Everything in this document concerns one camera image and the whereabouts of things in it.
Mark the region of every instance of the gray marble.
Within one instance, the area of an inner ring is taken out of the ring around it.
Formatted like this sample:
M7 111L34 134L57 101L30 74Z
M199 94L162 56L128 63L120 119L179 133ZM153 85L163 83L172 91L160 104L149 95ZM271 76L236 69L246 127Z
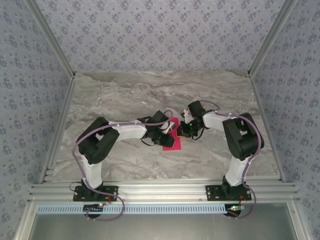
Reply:
M253 91L246 76L230 71L83 73L75 78L54 181L79 181L81 173L71 155L78 136L99 116L109 121L131 121L170 109L174 117L189 103L216 102L224 113L249 112L265 140L248 175L273 176L278 168ZM208 110L214 108L205 103ZM138 139L117 142L102 165L104 180L220 178L231 154L224 132L208 129L202 138L183 138L182 150L163 151Z

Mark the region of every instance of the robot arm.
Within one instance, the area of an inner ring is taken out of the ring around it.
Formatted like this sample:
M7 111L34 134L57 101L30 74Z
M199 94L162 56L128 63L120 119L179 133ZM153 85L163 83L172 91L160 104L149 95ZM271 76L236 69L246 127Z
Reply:
M173 122L166 122L163 125L157 126L145 126L141 124L155 124L166 120L168 120L168 117L161 111L157 111L152 117L148 116L132 121L131 123L139 123L132 125L121 125L123 122L112 122L107 121L104 117L98 117L83 134L81 134L77 141L97 128L110 124L118 125L98 131L97 134L89 136L79 144L83 169L90 186L96 189L102 185L102 161L108 156L117 141L150 138L155 145L172 147L175 140L168 131L175 127Z
M192 102L188 105L188 109L190 114L187 110L182 114L185 121L181 121L177 135L193 138L198 136L198 132L203 129L224 131L232 157L229 170L223 178L223 184L229 190L241 185L248 159L258 148L258 136L255 130L238 117L220 116L213 110L206 111L200 101ZM255 124L249 113L243 113L241 116ZM261 148L263 147L264 141L261 138Z

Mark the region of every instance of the metal panel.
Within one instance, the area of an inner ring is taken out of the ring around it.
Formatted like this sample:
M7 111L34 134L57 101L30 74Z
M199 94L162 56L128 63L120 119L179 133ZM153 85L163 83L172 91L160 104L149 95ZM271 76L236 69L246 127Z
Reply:
M38 214L84 214L83 204L44 204L38 208ZM119 214L122 206L109 204L102 212L90 211L90 214ZM224 204L126 204L123 214L226 214Z
M246 219L222 214L123 215L108 223L83 215L37 215L30 240L296 240L286 204L259 204Z

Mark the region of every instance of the patterned wallpaper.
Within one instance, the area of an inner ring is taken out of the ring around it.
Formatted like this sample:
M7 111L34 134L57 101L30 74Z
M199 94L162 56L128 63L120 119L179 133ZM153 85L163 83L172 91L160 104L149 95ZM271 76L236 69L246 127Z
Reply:
M36 0L76 72L248 69L283 0Z
M320 239L320 2L299 0L255 76L288 181Z
M23 0L0 1L0 239L39 180L69 79Z

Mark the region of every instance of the black bracket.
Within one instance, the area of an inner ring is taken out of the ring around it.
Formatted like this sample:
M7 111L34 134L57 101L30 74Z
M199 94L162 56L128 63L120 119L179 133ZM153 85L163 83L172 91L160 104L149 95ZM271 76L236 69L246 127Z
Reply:
M100 185L96 188L97 191L118 195L118 186L103 186ZM116 202L117 198L114 196L106 196L99 193L96 193L90 190L81 180L81 186L76 186L73 194L74 202Z
M240 185L240 186L241 186L241 188L239 188L238 191L236 191L237 194L235 194L232 197L227 197L226 196L226 194L223 191L221 185L208 185L208 186L205 186L206 199L208 201L213 201L213 202L217 202L217 201L240 201L240 200L243 200L241 198L241 195L242 195L242 196L245 197L245 199L247 201L250 201L252 199L250 191L245 187L242 188L242 185Z
M205 186L206 198L208 201L241 201L245 197L247 201L250 201L251 192L244 185L230 186L226 180L226 176L223 176L221 185L207 185Z
M152 117L146 116L143 118L138 118L137 120L139 120L142 123L156 124L164 122L168 119L169 118L164 113L162 113L161 111L157 111ZM145 127L147 130L145 135L142 137L143 139L150 138L155 145L160 145L168 148L173 147L175 139L170 133L163 134L163 130L160 129L160 126L147 125Z

